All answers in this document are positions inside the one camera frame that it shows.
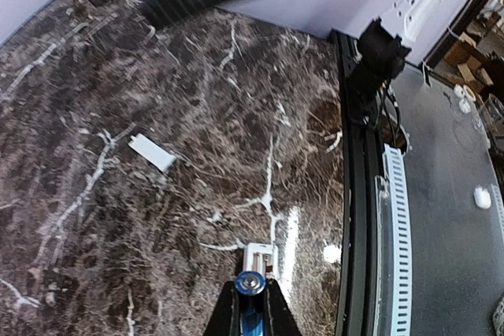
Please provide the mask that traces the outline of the white battery cover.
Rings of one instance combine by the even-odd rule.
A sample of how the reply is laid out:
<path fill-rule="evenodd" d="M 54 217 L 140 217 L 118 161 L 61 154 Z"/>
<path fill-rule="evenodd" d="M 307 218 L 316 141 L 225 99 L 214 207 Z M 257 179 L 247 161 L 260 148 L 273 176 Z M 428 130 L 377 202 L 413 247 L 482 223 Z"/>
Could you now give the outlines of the white battery cover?
<path fill-rule="evenodd" d="M 128 145 L 160 172 L 165 172 L 176 161 L 174 154 L 162 149 L 143 134 L 132 135 Z"/>

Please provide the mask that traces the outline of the white remote control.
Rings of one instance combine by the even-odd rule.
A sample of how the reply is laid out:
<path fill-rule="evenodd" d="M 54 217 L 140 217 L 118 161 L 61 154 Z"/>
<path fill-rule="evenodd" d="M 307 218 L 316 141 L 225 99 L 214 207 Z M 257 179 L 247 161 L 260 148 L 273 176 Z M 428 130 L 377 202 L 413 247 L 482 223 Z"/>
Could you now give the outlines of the white remote control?
<path fill-rule="evenodd" d="M 261 243 L 247 244 L 243 253 L 243 270 L 258 272 L 266 279 L 277 279 L 278 248 Z"/>

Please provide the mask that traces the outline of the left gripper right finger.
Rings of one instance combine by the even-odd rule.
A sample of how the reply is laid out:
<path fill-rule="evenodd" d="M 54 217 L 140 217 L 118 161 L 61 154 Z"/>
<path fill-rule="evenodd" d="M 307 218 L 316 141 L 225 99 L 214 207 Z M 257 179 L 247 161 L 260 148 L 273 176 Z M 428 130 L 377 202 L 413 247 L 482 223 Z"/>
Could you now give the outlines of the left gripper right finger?
<path fill-rule="evenodd" d="M 279 283 L 275 279 L 267 279 L 262 293 L 264 335 L 302 336 Z"/>

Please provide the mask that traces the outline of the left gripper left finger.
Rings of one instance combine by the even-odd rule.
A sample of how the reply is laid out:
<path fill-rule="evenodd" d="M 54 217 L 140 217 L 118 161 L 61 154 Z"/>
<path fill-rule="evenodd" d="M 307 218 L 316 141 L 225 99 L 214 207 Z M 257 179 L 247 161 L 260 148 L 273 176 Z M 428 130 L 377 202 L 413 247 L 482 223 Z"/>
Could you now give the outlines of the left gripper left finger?
<path fill-rule="evenodd" d="M 220 292 L 203 336 L 240 336 L 240 301 L 234 281 L 227 281 Z"/>

